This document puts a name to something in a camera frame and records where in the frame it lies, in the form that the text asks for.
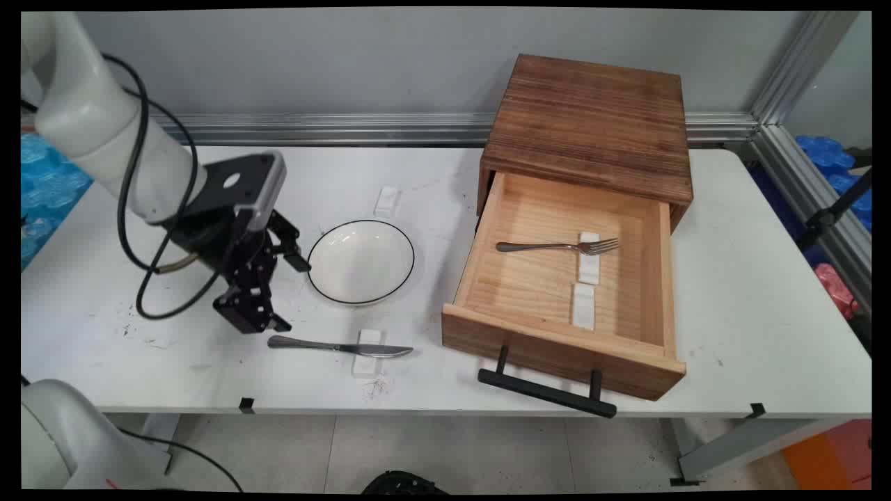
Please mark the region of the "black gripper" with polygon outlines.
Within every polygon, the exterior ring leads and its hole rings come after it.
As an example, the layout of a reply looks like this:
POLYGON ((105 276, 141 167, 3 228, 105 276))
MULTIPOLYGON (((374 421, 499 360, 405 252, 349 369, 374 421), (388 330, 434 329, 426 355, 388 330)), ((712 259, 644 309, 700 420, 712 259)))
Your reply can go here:
POLYGON ((246 220, 247 212, 229 208, 185 216, 169 224, 171 241, 226 281, 228 289, 212 305, 240 333, 290 332, 292 325, 271 305, 269 282, 280 257, 297 273, 311 271, 298 228, 277 210, 261 230, 249 230, 246 220))

